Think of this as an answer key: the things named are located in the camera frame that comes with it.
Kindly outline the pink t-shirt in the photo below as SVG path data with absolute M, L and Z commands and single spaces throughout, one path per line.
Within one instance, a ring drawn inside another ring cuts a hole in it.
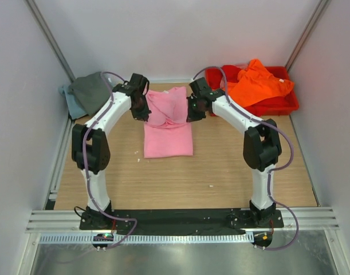
M 173 87 L 162 92 L 150 90 L 145 97 L 151 113 L 144 123 L 144 157 L 192 156 L 186 87 Z

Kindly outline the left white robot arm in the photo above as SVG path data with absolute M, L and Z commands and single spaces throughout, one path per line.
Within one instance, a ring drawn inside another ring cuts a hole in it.
M 88 203 L 81 214 L 81 227 L 107 229 L 114 220 L 111 200 L 107 193 L 105 170 L 111 158 L 107 136 L 127 111 L 138 121 L 147 121 L 151 114 L 146 100 L 149 80 L 132 74 L 130 80 L 111 88 L 104 75 L 100 76 L 109 89 L 109 99 L 84 125 L 72 129 L 72 160 L 84 176 Z

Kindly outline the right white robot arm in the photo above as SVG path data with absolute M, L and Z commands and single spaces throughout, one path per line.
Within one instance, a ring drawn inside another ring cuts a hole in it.
M 257 227 L 269 223 L 276 212 L 273 201 L 273 169 L 281 155 L 281 143 L 274 120 L 262 121 L 233 103 L 221 89 L 213 90 L 205 78 L 190 82 L 187 121 L 200 121 L 210 111 L 243 134 L 243 159 L 251 168 L 253 194 L 249 203 L 250 222 Z

